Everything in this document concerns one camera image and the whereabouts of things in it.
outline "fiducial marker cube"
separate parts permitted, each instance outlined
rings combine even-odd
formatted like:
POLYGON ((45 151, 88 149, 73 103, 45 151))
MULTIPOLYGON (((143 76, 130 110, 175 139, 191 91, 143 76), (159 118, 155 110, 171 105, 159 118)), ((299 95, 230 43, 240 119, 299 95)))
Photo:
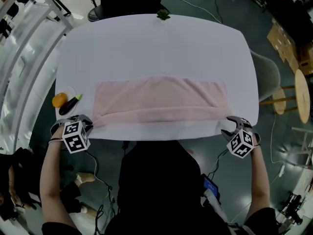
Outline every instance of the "fiducial marker cube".
POLYGON ((231 154, 243 159, 254 148, 252 133, 241 129, 227 144, 227 148, 231 154))
POLYGON ((90 146, 81 121, 65 123, 62 139, 70 153, 87 150, 90 146))

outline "round wooden stool top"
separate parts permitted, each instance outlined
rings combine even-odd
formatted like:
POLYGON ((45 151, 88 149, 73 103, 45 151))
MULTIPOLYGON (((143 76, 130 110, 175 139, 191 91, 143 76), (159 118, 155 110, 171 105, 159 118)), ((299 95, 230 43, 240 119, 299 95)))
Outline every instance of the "round wooden stool top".
POLYGON ((307 81, 301 70, 297 70, 294 76, 295 96, 300 119, 308 122, 310 116, 310 94, 307 81))
MULTIPOLYGON (((284 90, 281 87, 279 87, 277 91, 273 94, 272 98, 273 100, 285 98, 284 90)), ((286 109, 286 101, 273 103, 273 106, 274 106, 275 112, 279 115, 282 115, 284 114, 285 109, 286 109)))

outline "green plant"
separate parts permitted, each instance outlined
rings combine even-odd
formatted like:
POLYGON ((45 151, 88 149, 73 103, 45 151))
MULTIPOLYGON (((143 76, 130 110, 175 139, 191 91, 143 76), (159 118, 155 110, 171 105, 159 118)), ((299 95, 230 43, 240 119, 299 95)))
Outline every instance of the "green plant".
POLYGON ((159 10, 158 12, 157 12, 157 18, 160 18, 161 20, 166 20, 166 19, 169 19, 169 18, 171 18, 170 16, 170 12, 168 11, 168 10, 165 10, 165 9, 163 9, 163 10, 159 10))

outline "eggplant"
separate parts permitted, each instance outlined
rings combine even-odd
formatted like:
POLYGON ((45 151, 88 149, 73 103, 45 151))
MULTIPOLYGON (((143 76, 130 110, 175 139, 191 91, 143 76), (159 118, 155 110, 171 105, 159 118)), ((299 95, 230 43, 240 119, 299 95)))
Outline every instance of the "eggplant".
POLYGON ((59 109, 59 114, 61 116, 67 114, 81 98, 82 94, 77 94, 70 101, 66 102, 64 105, 61 106, 61 108, 59 109))

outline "gray chair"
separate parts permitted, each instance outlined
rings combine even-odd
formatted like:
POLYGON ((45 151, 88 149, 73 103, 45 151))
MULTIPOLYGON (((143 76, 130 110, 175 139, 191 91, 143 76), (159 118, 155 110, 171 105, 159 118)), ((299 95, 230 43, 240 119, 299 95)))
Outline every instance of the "gray chair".
POLYGON ((259 102, 272 96, 280 87, 280 74, 276 64, 267 57, 250 50, 258 81, 259 102))

